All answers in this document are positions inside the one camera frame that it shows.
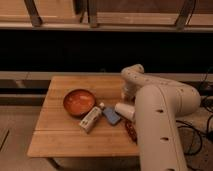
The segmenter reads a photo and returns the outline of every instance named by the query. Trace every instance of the white bottle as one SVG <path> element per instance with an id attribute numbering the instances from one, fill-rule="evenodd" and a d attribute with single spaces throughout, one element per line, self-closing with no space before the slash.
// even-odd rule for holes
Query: white bottle
<path id="1" fill-rule="evenodd" d="M 102 109 L 104 108 L 104 104 L 101 103 L 99 107 L 93 107 L 90 112 L 83 118 L 83 120 L 79 123 L 79 125 L 89 133 L 92 128 L 95 126 L 95 123 L 102 115 Z"/>

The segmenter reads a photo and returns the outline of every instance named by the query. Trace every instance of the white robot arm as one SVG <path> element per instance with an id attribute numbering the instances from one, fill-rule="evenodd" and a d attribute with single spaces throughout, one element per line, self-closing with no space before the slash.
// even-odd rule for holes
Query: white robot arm
<path id="1" fill-rule="evenodd" d="M 123 98 L 135 97 L 142 171 L 187 171 L 175 116 L 200 106 L 198 91 L 178 81 L 145 75 L 140 64 L 124 68 Z"/>

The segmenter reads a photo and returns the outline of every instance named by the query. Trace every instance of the wooden table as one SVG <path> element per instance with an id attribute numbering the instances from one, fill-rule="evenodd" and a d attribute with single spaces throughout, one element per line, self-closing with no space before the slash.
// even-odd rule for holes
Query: wooden table
<path id="1" fill-rule="evenodd" d="M 29 157 L 44 157 L 55 167 L 54 157 L 138 156 L 137 145 L 128 136 L 124 122 L 116 126 L 102 117 L 90 134 L 63 107 L 63 98 L 74 89 L 91 91 L 97 104 L 114 106 L 121 101 L 120 76 L 56 76 L 51 80 L 29 147 Z"/>

